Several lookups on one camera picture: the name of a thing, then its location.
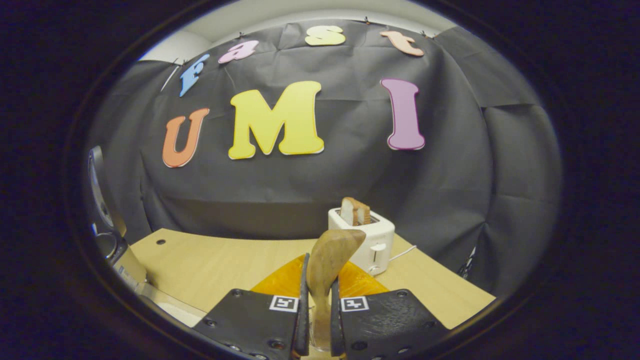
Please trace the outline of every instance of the table surface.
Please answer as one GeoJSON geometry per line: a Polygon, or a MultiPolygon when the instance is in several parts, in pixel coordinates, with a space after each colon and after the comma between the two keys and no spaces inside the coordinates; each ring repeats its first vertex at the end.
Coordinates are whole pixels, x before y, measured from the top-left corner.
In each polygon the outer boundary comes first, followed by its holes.
{"type": "MultiPolygon", "coordinates": [[[[160,229],[132,245],[158,290],[208,313],[229,290],[251,289],[290,260],[310,252],[316,239],[242,240],[160,229]]],[[[411,247],[395,234],[391,256],[411,247]]],[[[495,297],[419,249],[391,261],[377,275],[389,290],[409,289],[452,329],[495,297]]]]}

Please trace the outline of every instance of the black cloth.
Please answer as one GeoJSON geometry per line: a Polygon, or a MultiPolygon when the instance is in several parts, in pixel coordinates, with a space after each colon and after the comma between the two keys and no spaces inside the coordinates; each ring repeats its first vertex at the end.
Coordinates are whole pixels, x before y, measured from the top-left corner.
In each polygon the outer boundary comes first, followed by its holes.
{"type": "MultiPolygon", "coordinates": [[[[457,271],[476,248],[468,279],[507,295],[544,251],[560,202],[561,160],[551,120],[533,88],[505,58],[461,28],[436,38],[350,20],[312,20],[265,29],[206,51],[199,80],[183,96],[181,66],[140,61],[95,119],[88,146],[101,145],[109,184],[134,243],[162,227],[210,236],[315,238],[327,211],[351,196],[391,220],[396,232],[457,271]],[[311,47],[306,29],[340,26],[346,41],[311,47]],[[415,39],[425,52],[396,49],[380,31],[415,39]],[[255,54],[220,65],[233,45],[255,54]],[[389,94],[382,78],[411,81],[419,151],[393,151],[389,94]],[[320,154],[256,154],[231,160],[235,94],[257,89],[273,107],[287,85],[317,81],[320,154]],[[195,155],[184,167],[162,160],[166,123],[200,108],[195,155]]],[[[189,121],[179,132],[186,143],[189,121]]]]}

